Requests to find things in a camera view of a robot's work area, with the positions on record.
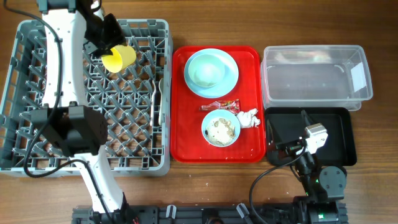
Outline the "blue bowl with rice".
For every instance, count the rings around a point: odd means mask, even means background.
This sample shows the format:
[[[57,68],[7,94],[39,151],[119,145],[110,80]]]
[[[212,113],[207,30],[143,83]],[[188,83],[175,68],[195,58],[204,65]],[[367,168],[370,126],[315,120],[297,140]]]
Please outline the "blue bowl with rice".
[[[209,112],[202,121],[201,133],[205,140],[216,147],[231,146],[241,132],[238,118],[227,110]]]

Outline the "white tissue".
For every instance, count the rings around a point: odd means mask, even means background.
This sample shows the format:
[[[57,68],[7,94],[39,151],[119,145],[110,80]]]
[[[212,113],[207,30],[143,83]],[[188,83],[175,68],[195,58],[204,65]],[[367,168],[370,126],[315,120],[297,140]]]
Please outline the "white tissue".
[[[240,111],[236,117],[239,120],[241,128],[253,128],[258,127],[261,120],[256,117],[258,110],[256,108],[249,110],[248,112]]]

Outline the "white plastic fork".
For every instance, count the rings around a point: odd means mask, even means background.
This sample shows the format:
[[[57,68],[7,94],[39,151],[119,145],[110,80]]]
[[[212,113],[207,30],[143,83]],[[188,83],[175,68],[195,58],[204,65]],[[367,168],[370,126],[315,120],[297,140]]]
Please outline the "white plastic fork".
[[[151,94],[151,104],[150,104],[150,126],[154,126],[154,113],[155,113],[155,95],[157,93],[156,85],[155,85],[155,80],[152,80],[152,89],[153,92]]]

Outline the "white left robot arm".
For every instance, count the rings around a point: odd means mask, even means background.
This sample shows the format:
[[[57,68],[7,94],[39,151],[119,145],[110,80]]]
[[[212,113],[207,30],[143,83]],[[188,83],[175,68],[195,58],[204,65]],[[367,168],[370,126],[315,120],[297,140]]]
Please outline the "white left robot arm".
[[[83,78],[83,44],[89,51],[108,53],[124,42],[112,14],[101,15],[94,1],[38,1],[45,26],[47,78],[42,107],[33,110],[30,122],[69,164],[76,164],[93,202],[95,223],[126,223],[129,205],[114,179],[106,157],[108,123],[88,106]]]

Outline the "light green bowl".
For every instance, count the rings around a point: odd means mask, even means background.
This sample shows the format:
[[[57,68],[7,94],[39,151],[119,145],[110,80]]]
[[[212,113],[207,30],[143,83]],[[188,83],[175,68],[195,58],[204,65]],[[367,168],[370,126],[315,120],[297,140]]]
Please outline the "light green bowl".
[[[192,58],[188,76],[194,84],[203,88],[213,87],[223,79],[225,64],[213,54],[200,54]]]

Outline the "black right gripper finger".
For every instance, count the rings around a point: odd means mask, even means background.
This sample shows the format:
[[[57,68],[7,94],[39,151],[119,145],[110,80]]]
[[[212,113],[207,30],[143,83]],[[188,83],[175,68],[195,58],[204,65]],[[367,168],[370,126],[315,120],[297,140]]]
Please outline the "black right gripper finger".
[[[305,110],[302,110],[300,114],[305,127],[314,124],[314,120],[310,117],[310,115],[308,115],[308,113]]]
[[[266,123],[267,142],[269,144],[285,144],[287,142],[278,132],[271,121],[268,119]]]

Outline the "yellow plastic cup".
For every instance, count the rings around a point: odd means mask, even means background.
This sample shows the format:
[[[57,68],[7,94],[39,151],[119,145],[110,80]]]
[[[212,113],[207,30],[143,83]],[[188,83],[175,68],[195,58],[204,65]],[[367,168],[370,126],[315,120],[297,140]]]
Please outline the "yellow plastic cup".
[[[136,61],[136,51],[131,46],[117,45],[111,49],[111,55],[103,55],[101,61],[111,73],[118,73]]]

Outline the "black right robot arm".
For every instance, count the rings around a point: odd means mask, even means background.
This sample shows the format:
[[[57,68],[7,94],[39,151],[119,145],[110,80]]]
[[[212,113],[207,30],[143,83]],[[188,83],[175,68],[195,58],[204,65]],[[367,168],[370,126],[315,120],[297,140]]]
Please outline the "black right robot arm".
[[[292,141],[283,141],[277,128],[266,121],[267,158],[276,167],[287,167],[302,184],[306,195],[295,197],[291,204],[280,204],[269,212],[279,223],[342,223],[338,201],[345,197],[346,172],[337,166],[323,167],[316,152],[328,139],[324,125],[301,111],[303,134]]]

